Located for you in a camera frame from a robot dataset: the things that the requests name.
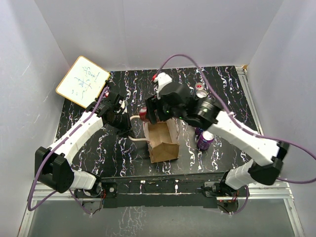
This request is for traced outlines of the purple fanta can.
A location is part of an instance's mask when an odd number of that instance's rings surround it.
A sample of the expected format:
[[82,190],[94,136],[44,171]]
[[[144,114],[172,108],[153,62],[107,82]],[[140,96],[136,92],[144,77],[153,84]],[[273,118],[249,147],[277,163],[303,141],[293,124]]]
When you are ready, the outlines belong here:
[[204,132],[204,130],[202,128],[198,128],[198,127],[195,128],[196,135],[200,136],[202,132]]

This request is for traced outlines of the red soda can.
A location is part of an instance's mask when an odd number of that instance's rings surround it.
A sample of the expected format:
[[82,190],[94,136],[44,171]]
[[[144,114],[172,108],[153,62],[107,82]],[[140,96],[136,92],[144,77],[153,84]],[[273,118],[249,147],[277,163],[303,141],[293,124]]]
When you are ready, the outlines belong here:
[[143,122],[150,122],[150,120],[147,117],[147,108],[143,107],[139,112],[139,117]]

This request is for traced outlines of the red-tab soda can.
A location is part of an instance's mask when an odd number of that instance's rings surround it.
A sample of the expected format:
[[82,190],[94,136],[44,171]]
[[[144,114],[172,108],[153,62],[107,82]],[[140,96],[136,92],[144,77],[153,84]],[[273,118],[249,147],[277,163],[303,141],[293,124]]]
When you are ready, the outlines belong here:
[[204,85],[202,83],[198,82],[198,83],[195,84],[195,89],[196,90],[204,90],[205,87],[204,87]]

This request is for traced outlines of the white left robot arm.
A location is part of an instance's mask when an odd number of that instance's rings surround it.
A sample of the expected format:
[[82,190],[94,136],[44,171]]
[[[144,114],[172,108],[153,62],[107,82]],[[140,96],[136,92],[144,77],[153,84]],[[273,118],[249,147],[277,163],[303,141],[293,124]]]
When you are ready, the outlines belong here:
[[73,158],[82,146],[105,125],[117,130],[120,137],[134,137],[127,103],[115,92],[92,102],[77,123],[48,148],[39,147],[35,152],[35,179],[54,191],[64,193],[68,189],[81,189],[91,197],[101,194],[98,176],[71,168]]

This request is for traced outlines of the purple soda can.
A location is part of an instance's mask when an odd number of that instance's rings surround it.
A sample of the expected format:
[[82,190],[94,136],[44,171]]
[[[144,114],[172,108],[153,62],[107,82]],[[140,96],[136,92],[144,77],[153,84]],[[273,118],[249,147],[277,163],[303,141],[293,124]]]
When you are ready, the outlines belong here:
[[214,135],[208,131],[203,131],[197,141],[197,147],[200,150],[208,150],[214,140]]

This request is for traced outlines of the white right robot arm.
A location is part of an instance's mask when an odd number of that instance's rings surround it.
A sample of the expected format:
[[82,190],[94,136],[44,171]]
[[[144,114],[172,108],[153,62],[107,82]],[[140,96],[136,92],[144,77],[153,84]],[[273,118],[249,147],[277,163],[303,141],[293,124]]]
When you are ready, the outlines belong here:
[[219,183],[212,185],[214,194],[233,195],[239,188],[260,183],[271,186],[283,167],[289,144],[260,138],[257,133],[246,133],[247,126],[224,111],[211,98],[198,98],[186,84],[174,82],[166,73],[154,75],[158,85],[154,96],[146,100],[146,119],[151,124],[168,119],[181,119],[188,125],[220,136],[251,157],[246,164],[231,169]]

